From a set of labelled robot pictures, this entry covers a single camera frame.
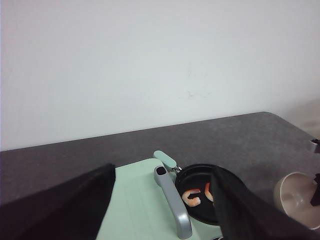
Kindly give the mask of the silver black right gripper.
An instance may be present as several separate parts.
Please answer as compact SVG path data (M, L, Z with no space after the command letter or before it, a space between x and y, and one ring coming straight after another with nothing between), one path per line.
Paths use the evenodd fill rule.
M320 140L318 138L312 139L309 142L309 148L313 153L320 153ZM313 207L320 205L320 173L315 175L313 180L316 183L315 192L311 198L310 204Z

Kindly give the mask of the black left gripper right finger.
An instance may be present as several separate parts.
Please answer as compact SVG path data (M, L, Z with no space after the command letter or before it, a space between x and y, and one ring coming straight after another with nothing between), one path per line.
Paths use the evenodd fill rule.
M251 192L233 173L214 167L210 190L225 240L318 240L319 234Z

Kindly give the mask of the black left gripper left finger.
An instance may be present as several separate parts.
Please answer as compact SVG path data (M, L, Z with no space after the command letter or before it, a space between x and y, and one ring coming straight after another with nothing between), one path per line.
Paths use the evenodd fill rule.
M106 164L0 207L2 240L94 240L110 204L116 168Z

